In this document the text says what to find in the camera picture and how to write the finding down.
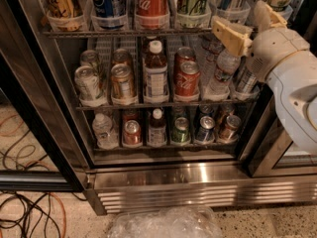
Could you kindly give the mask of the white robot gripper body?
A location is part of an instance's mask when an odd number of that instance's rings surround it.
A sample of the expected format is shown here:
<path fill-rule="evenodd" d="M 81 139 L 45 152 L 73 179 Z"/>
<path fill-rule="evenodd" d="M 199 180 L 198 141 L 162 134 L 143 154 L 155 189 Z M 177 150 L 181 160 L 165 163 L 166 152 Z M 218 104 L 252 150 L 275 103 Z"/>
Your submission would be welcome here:
<path fill-rule="evenodd" d="M 309 43 L 293 30 L 268 29 L 258 33 L 253 40 L 246 67 L 259 82 L 265 82 L 279 63 L 298 52 L 308 51 L 309 48 Z"/>

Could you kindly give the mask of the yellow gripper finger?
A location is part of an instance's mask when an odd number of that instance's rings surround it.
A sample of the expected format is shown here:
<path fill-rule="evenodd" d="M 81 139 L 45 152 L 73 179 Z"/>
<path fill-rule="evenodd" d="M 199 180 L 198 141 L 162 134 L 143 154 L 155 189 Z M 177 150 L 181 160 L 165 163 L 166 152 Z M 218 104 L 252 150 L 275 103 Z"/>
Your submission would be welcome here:
<path fill-rule="evenodd" d="M 212 33 L 231 55 L 244 57 L 248 54 L 252 45 L 252 28 L 238 23 L 231 23 L 219 16 L 212 17 L 211 28 Z"/>
<path fill-rule="evenodd" d="M 271 28 L 285 28 L 287 21 L 275 12 L 265 1 L 259 0 L 254 8 L 254 22 L 259 32 Z"/>

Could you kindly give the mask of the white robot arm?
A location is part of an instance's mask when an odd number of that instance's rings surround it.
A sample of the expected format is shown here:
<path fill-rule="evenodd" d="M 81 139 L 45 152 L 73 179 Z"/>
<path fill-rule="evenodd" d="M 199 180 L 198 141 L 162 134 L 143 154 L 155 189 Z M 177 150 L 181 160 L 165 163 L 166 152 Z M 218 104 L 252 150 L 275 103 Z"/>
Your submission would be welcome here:
<path fill-rule="evenodd" d="M 257 35 L 250 27 L 214 16 L 212 33 L 273 92 L 275 112 L 292 141 L 317 154 L 317 58 L 310 45 L 287 27 L 282 16 L 260 0 L 254 8 Z"/>

